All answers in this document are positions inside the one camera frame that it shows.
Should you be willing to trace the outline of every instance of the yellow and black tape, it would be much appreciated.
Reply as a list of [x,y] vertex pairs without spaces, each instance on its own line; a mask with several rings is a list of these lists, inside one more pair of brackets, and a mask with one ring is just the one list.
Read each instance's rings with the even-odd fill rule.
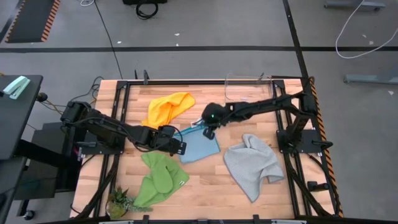
[[45,23],[45,27],[44,27],[42,38],[41,38],[42,42],[45,42],[49,38],[50,30],[51,30],[52,24],[54,23],[55,15],[57,14],[59,7],[60,7],[60,0],[54,0],[54,3],[52,5],[51,11],[50,11],[49,18],[47,19],[47,22]]
[[[310,77],[310,83],[311,83],[311,92],[312,92],[312,95],[313,95],[313,97],[315,99],[315,103],[317,104],[317,108],[318,108],[317,120],[318,120],[318,124],[319,124],[319,130],[320,130],[320,134],[321,134],[321,139],[322,139],[322,141],[326,141],[325,127],[323,125],[322,114],[321,114],[321,110],[320,110],[320,107],[319,107],[319,101],[318,101],[317,91],[315,89],[315,83],[314,83],[313,77]],[[325,149],[324,150],[324,154],[325,154],[326,163],[327,163],[328,170],[329,170],[329,176],[330,176],[330,179],[331,179],[331,184],[333,184],[336,187],[336,192],[338,194],[337,184],[336,184],[336,177],[335,177],[335,173],[333,172],[333,166],[332,166],[332,163],[331,163],[331,157],[330,157],[329,150]],[[339,210],[338,215],[340,217],[344,217],[344,215],[343,215],[343,207],[341,205],[338,208],[338,210]]]
[[21,10],[22,10],[22,8],[23,8],[24,5],[25,5],[25,1],[26,1],[26,0],[24,0],[24,1],[21,3],[21,6],[19,6],[18,12],[17,12],[17,14],[15,15],[14,22],[12,23],[11,28],[9,29],[8,34],[7,34],[7,36],[6,36],[6,39],[5,39],[6,43],[8,43],[8,39],[10,38],[10,34],[11,34],[11,32],[12,32],[12,30],[13,30],[15,24],[16,24],[17,21],[18,21],[18,16],[19,16],[19,14],[21,13]]

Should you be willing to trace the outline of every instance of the yellow cloth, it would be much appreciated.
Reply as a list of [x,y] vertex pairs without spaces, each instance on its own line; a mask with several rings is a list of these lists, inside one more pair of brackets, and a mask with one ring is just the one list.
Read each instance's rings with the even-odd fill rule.
[[161,125],[169,124],[173,118],[194,104],[195,99],[189,93],[174,93],[154,99],[149,104],[148,118],[142,121],[142,125],[158,128]]

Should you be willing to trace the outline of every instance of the concrete floor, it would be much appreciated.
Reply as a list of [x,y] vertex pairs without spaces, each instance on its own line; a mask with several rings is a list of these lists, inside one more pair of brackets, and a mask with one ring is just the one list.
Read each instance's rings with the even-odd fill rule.
[[[341,46],[380,45],[396,29],[395,1],[378,13],[354,16],[341,37]],[[0,2],[0,25],[5,24],[16,0]],[[293,46],[282,1],[270,0],[170,0],[160,5],[158,15],[139,20],[134,9],[117,0],[97,0],[115,47],[267,45]],[[289,1],[301,46],[334,46],[335,38],[351,10],[324,9],[320,0]],[[398,37],[391,46],[398,45]],[[50,37],[44,43],[6,44],[0,48],[109,47],[109,40],[94,5],[63,0]],[[345,55],[359,52],[344,52]],[[301,76],[295,52],[206,51],[206,52],[117,52],[124,78],[224,78],[226,74]],[[398,86],[344,84],[347,73],[383,73],[397,63],[398,52],[376,52],[345,60],[335,52],[304,52],[308,74],[315,77],[328,140],[335,146],[331,156],[346,217],[398,220]],[[42,92],[64,105],[88,91],[98,75],[119,78],[111,52],[0,54],[0,71],[8,75],[44,76]],[[59,120],[54,111],[34,106],[29,124]],[[26,127],[24,139],[32,129]],[[16,218],[14,203],[7,223],[38,223],[65,220],[73,194],[33,200],[34,220]]]

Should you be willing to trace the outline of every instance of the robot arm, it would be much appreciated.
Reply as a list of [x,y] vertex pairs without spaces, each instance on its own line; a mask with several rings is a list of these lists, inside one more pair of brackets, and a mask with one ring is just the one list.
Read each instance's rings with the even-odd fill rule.
[[[299,99],[299,108],[292,104],[292,99],[294,98]],[[213,139],[215,136],[214,130],[221,126],[226,126],[229,122],[241,122],[250,119],[253,115],[277,110],[286,110],[294,114],[296,118],[302,118],[300,124],[304,123],[304,125],[311,116],[317,115],[317,107],[313,96],[307,95],[302,91],[294,95],[283,95],[254,103],[235,102],[227,103],[225,106],[210,103],[201,115],[204,125],[207,126],[203,134],[207,138]]]
[[182,139],[179,141],[173,138],[177,130],[175,127],[165,125],[154,129],[147,126],[131,126],[91,109],[85,102],[69,102],[61,121],[66,127],[86,129],[111,149],[120,145],[122,136],[131,141],[138,150],[147,149],[143,152],[160,150],[169,152],[170,155],[185,154],[187,144],[182,142]]

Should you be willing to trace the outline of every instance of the wooden table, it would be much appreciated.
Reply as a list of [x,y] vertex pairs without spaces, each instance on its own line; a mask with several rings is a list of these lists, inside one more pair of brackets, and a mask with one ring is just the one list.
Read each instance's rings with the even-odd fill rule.
[[[98,92],[96,109],[109,116],[112,111],[116,82],[117,80],[103,80]],[[299,79],[285,80],[285,85],[288,94],[302,90]],[[126,122],[130,125],[141,124],[141,121],[147,116],[148,105],[152,99],[185,91],[192,94],[196,104],[171,122],[170,125],[180,130],[189,127],[192,121],[198,119],[208,103],[223,104],[226,101],[224,85],[134,85],[130,89]],[[227,96],[228,98],[249,100],[256,100],[258,97],[263,99],[272,97],[267,88],[237,85],[227,88]],[[121,114],[122,103],[119,105],[118,118]],[[310,129],[312,125],[308,123],[306,128]],[[276,130],[275,113],[259,114],[242,123],[231,123],[227,127],[217,129],[216,138],[221,153],[191,164],[181,164],[181,168],[190,175],[190,180],[169,199],[153,205],[154,210],[147,213],[150,215],[150,219],[252,219],[254,214],[259,214],[261,219],[293,218],[284,159],[279,152],[275,135]],[[268,184],[265,180],[261,195],[254,203],[249,201],[230,176],[223,161],[223,154],[230,146],[242,142],[241,138],[244,133],[255,134],[270,145],[275,151],[285,174],[284,180],[274,184]],[[120,157],[116,185],[121,185],[124,189],[128,188],[128,196],[134,197],[138,194],[143,177],[150,172],[140,158],[141,154],[130,142],[126,142],[124,154]],[[306,181],[326,182],[323,171],[316,163],[305,154],[300,155],[300,157]],[[178,156],[173,156],[172,159],[178,161]],[[97,155],[82,168],[73,208],[81,211],[95,193],[100,178],[102,161],[103,156]],[[296,191],[300,213],[304,215],[303,200],[297,186]],[[108,190],[103,195],[100,215],[105,214],[107,194]],[[315,192],[313,195],[326,211],[333,213],[329,191]],[[144,214],[128,212],[123,219],[142,220]]]

